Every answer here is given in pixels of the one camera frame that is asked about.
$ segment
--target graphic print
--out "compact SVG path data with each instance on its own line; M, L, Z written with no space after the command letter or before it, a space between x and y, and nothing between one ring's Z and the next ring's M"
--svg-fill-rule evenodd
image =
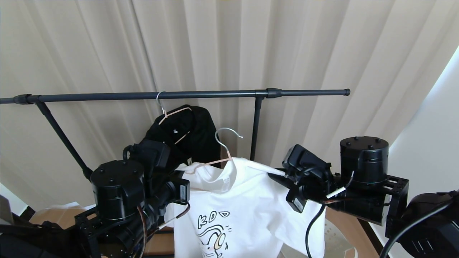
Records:
M227 218L230 212L218 212L222 218ZM202 226L211 224L217 218L217 212L212 211L209 214L209 219L206 215L199 215L198 217L198 230ZM208 225L199 234L198 237L202 243L202 252L205 257L222 258L223 251L228 249L228 243L225 241L227 234L231 232L230 226L222 226L221 224Z

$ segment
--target clothes hanger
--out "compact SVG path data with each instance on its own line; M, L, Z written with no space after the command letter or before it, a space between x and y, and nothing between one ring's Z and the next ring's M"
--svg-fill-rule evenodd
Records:
M159 95L160 95L162 92L164 92L164 91L160 91L160 92L158 93L158 95L156 95L156 103L161 107L162 113L163 113L163 115L164 115L164 117L161 119L161 121L159 121L158 124L161 124L162 122L164 122L164 120L166 120L166 118L168 118L168 116L170 116L170 115L177 114L178 112L181 112L181 111L186 110L186 109L191 110L191 108L185 107L185 108L179 109L179 110L177 110L177 111L174 111L174 112L168 114L168 113L166 112L166 109L164 109L164 107L162 106L161 102L160 102L159 99L158 99ZM183 138L185 138L185 136L187 136L189 133L190 133L190 132L188 131L188 132L187 132L186 134L184 134L180 139L178 139L174 144L177 144L178 142L180 142L180 141L181 141Z
M206 163L206 164L200 164L200 165L198 165L197 167L195 167L195 168L193 169L193 172L191 172L191 173L187 173L187 172L185 171L186 174L194 174L194 173L196 173L196 169L197 169L197 168L200 168L200 167L202 167L202 166L207 166L207 165L212 165L212 164L220 163L220 162L223 162L223 161L229 161L229 160L232 161L232 160L233 160L233 158L231 157L231 154L230 154L230 151L229 151L228 147L227 147L225 144L223 144L223 143L218 139L218 132L219 132L220 130L230 130L231 132L235 133L235 134L237 135L237 137L243 138L243 136L239 135L236 131L234 131L234 130L231 129L231 128L222 127L222 128L220 128L220 129L218 129L218 130L215 132L215 140L216 140L221 146L223 146L223 148L226 149L226 154L228 155L228 158L219 159L219 160L212 161L212 162L209 162L209 163Z

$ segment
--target beige curtain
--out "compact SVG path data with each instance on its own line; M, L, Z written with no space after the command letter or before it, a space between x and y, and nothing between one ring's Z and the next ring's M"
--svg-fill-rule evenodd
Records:
M255 160L301 144L339 171L339 141L393 142L459 44L457 1L120 0L0 2L0 96L344 89L263 101ZM207 108L234 156L250 152L254 99L164 100ZM49 103L91 168L120 159L155 101ZM36 107L0 106L0 181L34 209L94 202Z

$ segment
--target metal hook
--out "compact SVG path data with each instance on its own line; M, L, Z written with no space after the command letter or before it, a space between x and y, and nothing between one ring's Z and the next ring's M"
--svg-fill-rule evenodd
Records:
M226 151L229 153L230 151L228 150L228 147L227 147L225 144L223 144L221 141L219 141L219 140L218 140L218 137L217 137L217 136L218 136L218 134L217 134L218 131L223 130L223 129L232 131L232 132L235 133L235 134L237 135L237 137L239 137L239 138L243 138L243 136L240 136L236 131L234 131L233 129L228 128L228 127L222 127L222 128L218 129L218 130L215 132L215 140L216 140L221 146L223 146L223 147L226 149Z
M159 95L161 94L161 92L164 92L164 91L160 91L160 92L156 95L156 103L161 107L163 115L166 116L166 110L164 109L164 107L162 106L161 102L160 102L159 99L158 99L158 97L159 97Z

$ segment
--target clothing rack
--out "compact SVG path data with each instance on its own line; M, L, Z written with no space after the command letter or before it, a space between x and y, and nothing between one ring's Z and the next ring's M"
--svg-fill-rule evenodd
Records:
M125 92L125 93L84 93L84 94L57 94L57 95L32 95L22 94L11 98L0 98L0 104L35 104L45 116L51 127L57 133L65 147L83 170L84 175L90 175L92 169L88 168L78 152L75 150L56 119L49 110L46 102L67 101L112 101L112 100L152 100L152 99L202 99L202 98L255 98L255 111L252 128L252 145L250 148L250 160L254 160L257 147L258 124L262 101L283 96L324 96L344 95L349 96L350 89L344 90L281 90L267 88L265 90L208 90L208 91L163 91L159 92Z

